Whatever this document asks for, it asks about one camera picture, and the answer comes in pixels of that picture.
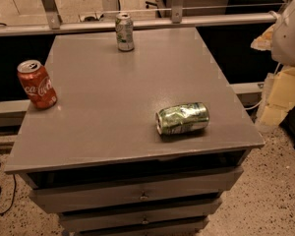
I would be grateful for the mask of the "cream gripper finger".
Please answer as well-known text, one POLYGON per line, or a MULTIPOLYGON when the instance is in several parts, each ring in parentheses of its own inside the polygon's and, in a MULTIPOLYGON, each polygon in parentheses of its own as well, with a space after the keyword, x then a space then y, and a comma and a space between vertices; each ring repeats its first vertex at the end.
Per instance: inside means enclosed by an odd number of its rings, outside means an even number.
POLYGON ((266 29, 260 36, 253 40, 251 47, 260 51, 271 50, 273 30, 274 26, 270 26, 266 29))
POLYGON ((294 106, 295 67, 283 66, 265 78, 256 126, 259 129, 277 127, 294 106))

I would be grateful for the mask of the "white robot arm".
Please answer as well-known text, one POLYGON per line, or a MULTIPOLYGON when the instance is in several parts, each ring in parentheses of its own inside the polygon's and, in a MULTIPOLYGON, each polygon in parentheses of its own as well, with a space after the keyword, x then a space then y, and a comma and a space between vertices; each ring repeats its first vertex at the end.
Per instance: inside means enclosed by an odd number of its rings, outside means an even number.
POLYGON ((261 125, 278 126, 295 106, 295 0, 276 14, 275 24, 255 38, 251 47, 270 51, 271 58, 282 65, 280 72, 267 75, 258 111, 261 125))

